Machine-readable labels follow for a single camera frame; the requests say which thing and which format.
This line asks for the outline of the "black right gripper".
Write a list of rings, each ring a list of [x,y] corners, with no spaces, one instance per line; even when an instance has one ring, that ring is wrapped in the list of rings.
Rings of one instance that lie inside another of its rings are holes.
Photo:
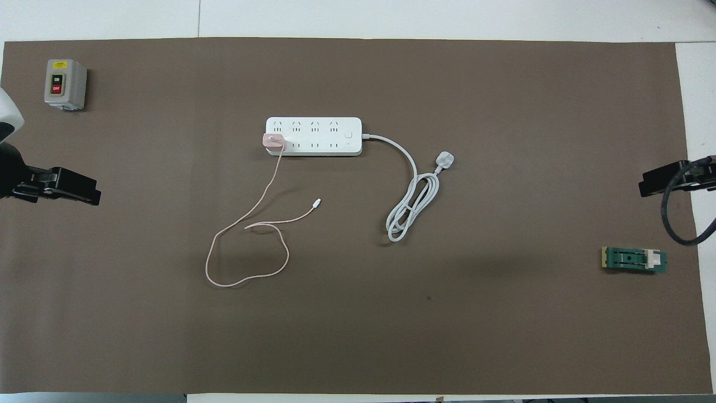
[[[665,193],[669,183],[672,191],[713,191],[715,188],[714,157],[694,161],[679,160],[644,172],[639,182],[642,198]]]

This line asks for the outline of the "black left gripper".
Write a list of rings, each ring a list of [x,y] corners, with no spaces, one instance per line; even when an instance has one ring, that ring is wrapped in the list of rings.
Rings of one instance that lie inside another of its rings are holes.
[[[31,203],[41,198],[67,199],[97,206],[101,191],[96,186],[96,180],[67,168],[29,167],[29,173],[11,189],[11,196]]]

